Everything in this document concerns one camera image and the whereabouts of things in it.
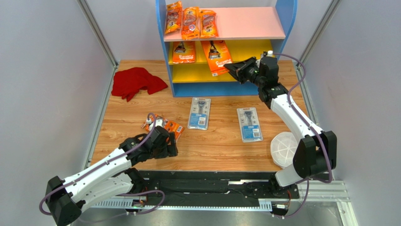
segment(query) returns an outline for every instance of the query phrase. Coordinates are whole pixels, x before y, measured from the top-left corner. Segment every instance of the orange razor package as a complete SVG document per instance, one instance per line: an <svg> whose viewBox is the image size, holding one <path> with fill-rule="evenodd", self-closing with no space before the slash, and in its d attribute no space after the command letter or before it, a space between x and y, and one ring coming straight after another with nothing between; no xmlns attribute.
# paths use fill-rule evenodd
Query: orange razor package
<svg viewBox="0 0 401 226"><path fill-rule="evenodd" d="M189 7L184 10L183 28L181 30L183 40L199 38L198 14L199 7Z"/></svg>
<svg viewBox="0 0 401 226"><path fill-rule="evenodd" d="M195 42L173 42L173 64L195 63Z"/></svg>
<svg viewBox="0 0 401 226"><path fill-rule="evenodd" d="M199 13L201 22L201 38L215 38L218 37L216 25L216 13L212 10L201 10Z"/></svg>
<svg viewBox="0 0 401 226"><path fill-rule="evenodd" d="M183 6L181 1L167 5L166 34L181 28Z"/></svg>
<svg viewBox="0 0 401 226"><path fill-rule="evenodd" d="M181 134L184 131L184 127L174 121L168 120L157 114L155 114L155 116L156 116L156 126L161 126L161 127L165 128L169 133L174 132L176 141L178 141L178 139L180 138ZM153 123L150 124L150 128L149 128L149 125L146 122L141 126L141 128L145 129L148 132L150 131L150 129L152 129L152 127L153 127Z"/></svg>
<svg viewBox="0 0 401 226"><path fill-rule="evenodd" d="M200 41L202 44L203 52L205 52L209 68L213 76L218 76L227 73L228 70L224 67L225 64L230 64L230 52L228 52L225 41Z"/></svg>

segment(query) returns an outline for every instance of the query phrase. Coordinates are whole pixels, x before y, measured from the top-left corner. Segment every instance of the shelf frame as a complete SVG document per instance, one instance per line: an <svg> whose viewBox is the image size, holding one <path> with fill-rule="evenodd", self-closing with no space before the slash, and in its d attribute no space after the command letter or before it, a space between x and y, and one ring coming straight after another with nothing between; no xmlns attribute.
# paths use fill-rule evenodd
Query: shelf frame
<svg viewBox="0 0 401 226"><path fill-rule="evenodd" d="M277 0L275 10L284 31L284 39L270 39L274 52L282 53L289 34L295 22L297 14L297 0ZM158 24L161 46L163 49L164 60L168 71L170 86L174 97L201 97L201 96L242 96L257 95L257 87L246 83L240 85L237 82L173 82L173 65L169 65L170 41L165 41L164 29L166 21L166 2L156 0L156 19Z"/></svg>
<svg viewBox="0 0 401 226"><path fill-rule="evenodd" d="M275 7L207 9L216 12L219 37L196 40L281 40L286 37ZM165 34L163 39L164 41L184 41L180 32Z"/></svg>

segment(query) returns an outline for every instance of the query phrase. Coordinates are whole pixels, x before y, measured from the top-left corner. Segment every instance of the gray wall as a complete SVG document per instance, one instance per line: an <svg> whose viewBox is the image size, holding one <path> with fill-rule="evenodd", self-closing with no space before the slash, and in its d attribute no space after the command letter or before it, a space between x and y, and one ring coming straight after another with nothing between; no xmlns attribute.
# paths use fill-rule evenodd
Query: gray wall
<svg viewBox="0 0 401 226"><path fill-rule="evenodd" d="M319 122L362 226L399 225L400 1L343 0L307 61Z"/></svg>
<svg viewBox="0 0 401 226"><path fill-rule="evenodd" d="M47 181L81 170L112 66L76 1L0 1L0 225L54 226Z"/></svg>
<svg viewBox="0 0 401 226"><path fill-rule="evenodd" d="M163 59L155 0L88 0L117 60ZM183 7L274 6L276 0L183 0ZM297 18L284 53L300 57L331 0L299 0Z"/></svg>

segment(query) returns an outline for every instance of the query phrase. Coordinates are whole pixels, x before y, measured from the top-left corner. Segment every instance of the product label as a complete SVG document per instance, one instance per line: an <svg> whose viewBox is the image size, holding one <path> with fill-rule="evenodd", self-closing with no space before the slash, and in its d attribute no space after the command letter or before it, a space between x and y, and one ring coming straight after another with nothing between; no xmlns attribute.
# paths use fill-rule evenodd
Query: product label
<svg viewBox="0 0 401 226"><path fill-rule="evenodd" d="M260 138L259 126L244 126L242 129L244 139Z"/></svg>
<svg viewBox="0 0 401 226"><path fill-rule="evenodd" d="M200 41L202 44L203 52L205 53L206 60L212 76L218 76L227 73L228 70L224 67L225 64L231 64L230 52L227 45L223 40L217 41Z"/></svg>
<svg viewBox="0 0 401 226"><path fill-rule="evenodd" d="M173 64L186 64L195 62L195 42L175 41L172 45Z"/></svg>
<svg viewBox="0 0 401 226"><path fill-rule="evenodd" d="M189 125L190 126L196 126L199 128L206 128L206 119L208 115L207 114L196 114L196 113L191 113Z"/></svg>

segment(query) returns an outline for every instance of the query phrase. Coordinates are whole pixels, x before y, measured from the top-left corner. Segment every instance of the plastic lid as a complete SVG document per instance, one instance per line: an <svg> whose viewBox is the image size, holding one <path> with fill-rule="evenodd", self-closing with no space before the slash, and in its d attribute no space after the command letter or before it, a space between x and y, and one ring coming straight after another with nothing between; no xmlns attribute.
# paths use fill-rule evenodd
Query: plastic lid
<svg viewBox="0 0 401 226"><path fill-rule="evenodd" d="M298 143L291 132L278 134L270 143L274 163L281 168L291 165L297 147Z"/></svg>

